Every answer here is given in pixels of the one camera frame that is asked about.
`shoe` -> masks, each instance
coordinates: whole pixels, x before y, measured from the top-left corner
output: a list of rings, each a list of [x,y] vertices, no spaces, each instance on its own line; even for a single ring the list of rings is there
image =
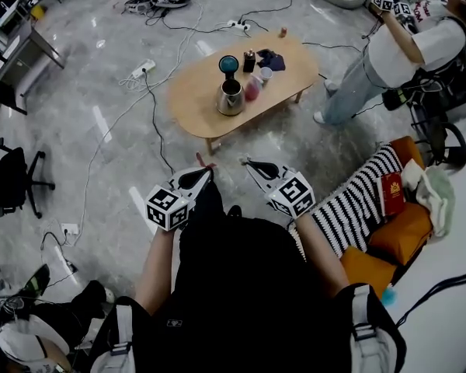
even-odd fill
[[[106,291],[106,302],[108,302],[109,304],[113,304],[114,302],[116,302],[116,296],[114,295],[112,290],[108,288],[104,288],[104,290]]]
[[[228,212],[228,217],[241,217],[242,216],[242,208],[237,204],[232,206],[230,211]]]
[[[318,112],[314,112],[314,116],[312,118],[316,123],[325,124],[325,119],[323,119],[323,114],[320,110]]]
[[[329,78],[327,78],[323,84],[325,85],[325,88],[326,88],[326,91],[328,92],[328,94],[330,96],[332,96],[333,94],[335,94],[338,90],[339,90],[339,87],[337,86],[337,84],[335,84],[332,80],[330,80]]]

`blue kettle lid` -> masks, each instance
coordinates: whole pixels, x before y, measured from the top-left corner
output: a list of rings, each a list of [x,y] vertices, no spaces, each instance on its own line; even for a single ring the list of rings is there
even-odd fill
[[[240,63],[233,55],[225,55],[219,60],[219,70],[226,75],[226,78],[233,78],[233,74],[239,67]]]

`stainless steel kettle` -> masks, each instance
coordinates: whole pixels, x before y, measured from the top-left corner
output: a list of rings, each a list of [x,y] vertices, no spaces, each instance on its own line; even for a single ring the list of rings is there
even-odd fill
[[[229,78],[219,87],[216,107],[226,116],[238,115],[245,109],[245,90],[237,80]]]
[[[226,55],[219,60],[219,70],[224,73],[226,80],[217,91],[216,107],[226,116],[238,115],[245,109],[245,91],[235,80],[238,66],[238,59],[232,55]]]

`striped blanket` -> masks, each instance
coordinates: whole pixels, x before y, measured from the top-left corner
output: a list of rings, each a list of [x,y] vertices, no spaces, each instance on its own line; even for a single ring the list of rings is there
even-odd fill
[[[340,258],[349,246],[366,252],[370,235],[381,225],[374,184],[385,174],[401,172],[390,144],[383,144],[352,177],[312,212],[312,217]]]

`black bottle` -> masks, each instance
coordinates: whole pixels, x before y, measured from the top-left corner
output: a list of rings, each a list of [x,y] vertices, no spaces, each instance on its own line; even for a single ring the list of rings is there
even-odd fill
[[[243,72],[252,73],[256,66],[256,53],[252,49],[248,53],[243,53]]]

